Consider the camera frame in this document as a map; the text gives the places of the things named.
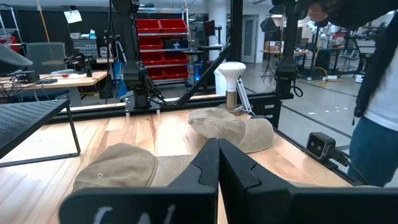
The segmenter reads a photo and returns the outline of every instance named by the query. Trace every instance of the wooden tabletop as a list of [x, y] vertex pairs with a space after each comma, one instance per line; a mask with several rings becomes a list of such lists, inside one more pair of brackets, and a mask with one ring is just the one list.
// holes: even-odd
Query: wooden tabletop
[[[95, 58], [95, 60], [97, 61], [97, 63], [107, 63], [108, 62], [107, 58]], [[113, 58], [109, 58], [109, 62], [113, 63], [114, 59]]]
[[[72, 191], [76, 175], [113, 144], [133, 144], [156, 156], [196, 154], [206, 139], [187, 123], [189, 112], [75, 122], [80, 157], [0, 168], [0, 223], [58, 223], [59, 206]], [[0, 162], [75, 151], [69, 124], [51, 124], [41, 127]], [[349, 186], [278, 135], [271, 148], [250, 156], [287, 180], [329, 187]], [[218, 223], [226, 223], [219, 196]]]
[[[267, 53], [267, 54], [283, 54], [283, 52], [279, 52], [278, 50], [260, 50], [260, 52], [262, 53]], [[294, 52], [294, 55], [305, 55], [305, 54], [309, 54], [311, 51], [307, 50], [307, 51], [302, 51], [302, 52]]]
[[[83, 77], [83, 78], [63, 78], [61, 75], [40, 75], [40, 79], [57, 79], [58, 82], [52, 84], [43, 84], [45, 89], [49, 88], [69, 88], [69, 87], [78, 87], [78, 86], [92, 86], [98, 83], [100, 80], [106, 77], [106, 72], [93, 72], [92, 77]], [[10, 88], [11, 83], [9, 78], [2, 77], [0, 78], [0, 84], [7, 83], [4, 85], [4, 88]], [[30, 86], [26, 88], [27, 90], [41, 90], [42, 85], [34, 85], [32, 84], [21, 84], [21, 87]]]

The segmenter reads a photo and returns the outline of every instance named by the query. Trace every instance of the khaki baseball cap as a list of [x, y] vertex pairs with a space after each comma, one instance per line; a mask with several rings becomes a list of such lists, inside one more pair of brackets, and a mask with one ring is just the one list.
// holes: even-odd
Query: khaki baseball cap
[[241, 120], [218, 108], [192, 111], [188, 124], [204, 137], [225, 138], [245, 153], [265, 150], [274, 139], [274, 129], [268, 120]]
[[188, 167], [194, 157], [155, 157], [136, 146], [115, 144], [80, 171], [73, 190], [93, 187], [165, 187]]

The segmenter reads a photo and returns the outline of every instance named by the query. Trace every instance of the black jacket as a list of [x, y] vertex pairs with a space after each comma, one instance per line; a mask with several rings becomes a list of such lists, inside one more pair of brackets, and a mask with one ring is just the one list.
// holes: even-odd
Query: black jacket
[[[390, 11], [398, 9], [398, 0], [342, 0], [337, 16], [329, 21], [340, 27], [356, 29]], [[356, 98], [354, 115], [361, 117], [377, 90], [398, 46], [398, 16], [394, 16], [374, 52]]]

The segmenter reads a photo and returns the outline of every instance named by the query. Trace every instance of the black camera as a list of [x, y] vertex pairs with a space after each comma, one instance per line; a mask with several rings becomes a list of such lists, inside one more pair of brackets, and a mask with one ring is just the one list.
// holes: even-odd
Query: black camera
[[325, 161], [332, 157], [336, 140], [323, 133], [310, 133], [305, 151], [318, 161]]

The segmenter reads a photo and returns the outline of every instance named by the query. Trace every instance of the desk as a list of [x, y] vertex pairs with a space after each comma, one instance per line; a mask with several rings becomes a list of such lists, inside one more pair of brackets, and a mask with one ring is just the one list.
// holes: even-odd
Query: desk
[[[268, 69], [270, 69], [271, 72], [272, 72], [273, 74], [275, 74], [275, 70], [276, 70], [276, 68], [277, 68], [277, 65], [275, 65], [275, 62], [274, 62], [274, 59], [275, 59], [274, 56], [275, 56], [275, 55], [281, 56], [281, 55], [283, 55], [283, 52], [279, 52], [278, 50], [260, 50], [260, 52], [270, 55], [270, 60], [269, 60], [269, 62], [268, 62], [268, 64], [267, 64], [266, 71], [264, 72], [264, 75], [263, 75], [262, 77], [264, 77], [264, 76], [267, 75]], [[311, 52], [311, 51], [309, 51], [309, 50], [302, 51], [302, 52], [296, 52], [296, 51], [295, 51], [295, 52], [294, 52], [294, 56], [304, 55], [304, 58], [305, 58], [305, 57], [307, 56], [307, 54], [310, 53], [310, 52]]]
[[[95, 60], [97, 61], [97, 63], [107, 63], [108, 62], [108, 59], [103, 58], [103, 57], [95, 58]], [[113, 58], [109, 58], [109, 62], [113, 63], [114, 62]]]
[[[59, 206], [72, 191], [76, 175], [113, 144], [133, 144], [156, 156], [196, 154], [204, 139], [188, 124], [189, 112], [74, 122], [81, 147], [80, 157], [0, 169], [0, 223], [58, 223]], [[241, 116], [241, 119], [248, 118], [246, 114]], [[31, 150], [36, 147], [46, 155], [74, 151], [70, 127], [67, 123], [43, 126], [2, 162], [31, 157], [38, 153]], [[271, 148], [250, 156], [287, 180], [329, 187], [349, 186], [277, 134]], [[218, 223], [226, 223], [222, 200], [219, 200], [218, 209]]]
[[[40, 75], [40, 79], [57, 79], [58, 82], [52, 84], [43, 84], [44, 89], [67, 89], [69, 91], [72, 106], [81, 106], [80, 93], [77, 89], [79, 86], [93, 86], [106, 77], [106, 72], [93, 72], [92, 77], [84, 78], [62, 78], [61, 75]], [[0, 84], [8, 83], [9, 78], [0, 78]], [[31, 84], [22, 84], [21, 87], [30, 86]], [[10, 88], [11, 84], [5, 84], [4, 88]], [[26, 88], [26, 90], [41, 90], [42, 85], [35, 85]]]
[[[283, 55], [283, 52], [279, 52], [278, 50], [260, 50], [260, 52], [262, 53], [266, 53], [266, 54], [279, 54], [279, 55]], [[302, 51], [302, 52], [294, 52], [294, 56], [299, 56], [299, 55], [306, 55], [308, 53], [310, 53], [311, 51], [307, 50], [307, 51]]]

